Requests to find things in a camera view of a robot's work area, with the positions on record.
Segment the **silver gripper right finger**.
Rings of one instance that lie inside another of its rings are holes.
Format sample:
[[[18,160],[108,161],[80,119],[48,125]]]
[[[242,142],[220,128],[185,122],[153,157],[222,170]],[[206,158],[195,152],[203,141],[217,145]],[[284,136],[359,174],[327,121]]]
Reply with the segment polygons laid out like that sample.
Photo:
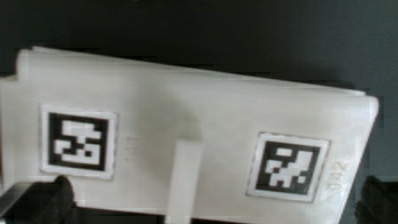
[[[355,219],[357,224],[398,224],[398,182],[384,182],[375,176],[364,181]]]

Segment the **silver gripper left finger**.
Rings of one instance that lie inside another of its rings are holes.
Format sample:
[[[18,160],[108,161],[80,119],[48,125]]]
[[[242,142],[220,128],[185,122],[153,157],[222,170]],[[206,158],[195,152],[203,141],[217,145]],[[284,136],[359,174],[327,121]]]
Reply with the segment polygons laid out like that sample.
[[[0,196],[0,224],[78,224],[75,192],[68,177],[20,182]]]

